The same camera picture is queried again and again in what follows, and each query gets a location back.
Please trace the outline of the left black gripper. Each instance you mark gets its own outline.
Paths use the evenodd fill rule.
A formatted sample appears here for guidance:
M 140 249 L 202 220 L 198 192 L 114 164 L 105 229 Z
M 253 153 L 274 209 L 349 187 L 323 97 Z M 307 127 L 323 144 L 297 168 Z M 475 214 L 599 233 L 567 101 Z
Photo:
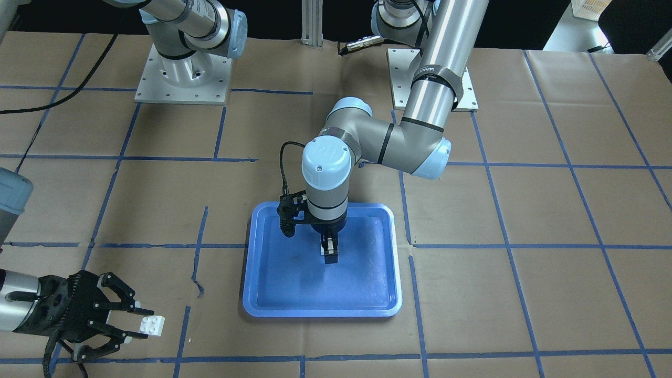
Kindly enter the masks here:
M 310 214 L 310 226 L 321 235 L 322 255 L 325 264 L 338 263 L 338 232 L 345 227 L 346 218 L 347 214 L 343 213 L 338 218 L 326 221 Z

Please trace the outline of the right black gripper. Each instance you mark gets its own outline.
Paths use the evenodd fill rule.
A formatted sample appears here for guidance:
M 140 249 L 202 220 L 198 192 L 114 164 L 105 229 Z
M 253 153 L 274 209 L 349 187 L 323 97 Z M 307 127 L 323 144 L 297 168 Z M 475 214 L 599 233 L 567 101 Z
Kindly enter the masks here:
M 113 291 L 120 302 L 110 302 L 102 288 Z M 14 332 L 60 339 L 74 344 L 73 360 L 85 363 L 120 350 L 132 339 L 147 339 L 145 333 L 120 330 L 107 324 L 108 311 L 153 316 L 135 299 L 136 292 L 115 273 L 96 275 L 80 270 L 67 278 L 55 275 L 26 276 L 14 284 Z M 103 335 L 109 340 L 93 349 L 79 344 Z

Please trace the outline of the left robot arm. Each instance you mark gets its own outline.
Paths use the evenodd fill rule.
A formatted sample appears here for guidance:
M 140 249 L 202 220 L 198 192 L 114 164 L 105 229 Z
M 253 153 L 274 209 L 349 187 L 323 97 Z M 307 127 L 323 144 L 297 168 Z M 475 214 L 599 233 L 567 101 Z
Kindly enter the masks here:
M 403 115 L 375 118 L 363 100 L 345 97 L 326 116 L 319 134 L 304 145 L 304 192 L 278 206 L 283 233 L 308 224 L 321 237 L 326 264 L 338 261 L 338 234 L 346 224 L 351 170 L 359 160 L 424 179 L 442 176 L 452 148 L 444 138 L 451 112 L 464 96 L 463 76 L 487 1 L 377 1 L 371 28 L 386 40 L 418 49 Z

